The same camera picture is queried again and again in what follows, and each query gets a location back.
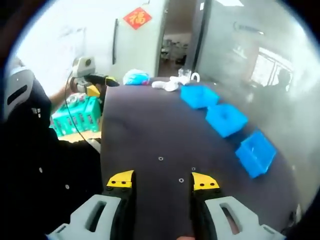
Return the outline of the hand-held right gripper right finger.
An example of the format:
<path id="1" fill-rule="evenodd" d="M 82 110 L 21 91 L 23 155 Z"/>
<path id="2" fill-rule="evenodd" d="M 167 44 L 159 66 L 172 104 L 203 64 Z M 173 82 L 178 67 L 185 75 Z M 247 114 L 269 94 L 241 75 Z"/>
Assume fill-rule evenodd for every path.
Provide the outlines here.
<path id="1" fill-rule="evenodd" d="M 191 221 L 197 240 L 284 240 L 209 175 L 191 173 Z"/>

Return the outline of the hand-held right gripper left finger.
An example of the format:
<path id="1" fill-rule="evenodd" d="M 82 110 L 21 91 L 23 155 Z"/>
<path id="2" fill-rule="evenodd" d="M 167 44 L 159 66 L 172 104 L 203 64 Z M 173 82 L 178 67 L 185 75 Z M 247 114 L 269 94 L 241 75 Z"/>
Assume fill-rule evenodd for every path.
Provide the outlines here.
<path id="1" fill-rule="evenodd" d="M 49 240 L 132 240 L 136 220 L 134 170 L 112 176 L 102 194 L 93 195 L 64 223 L 47 235 Z"/>

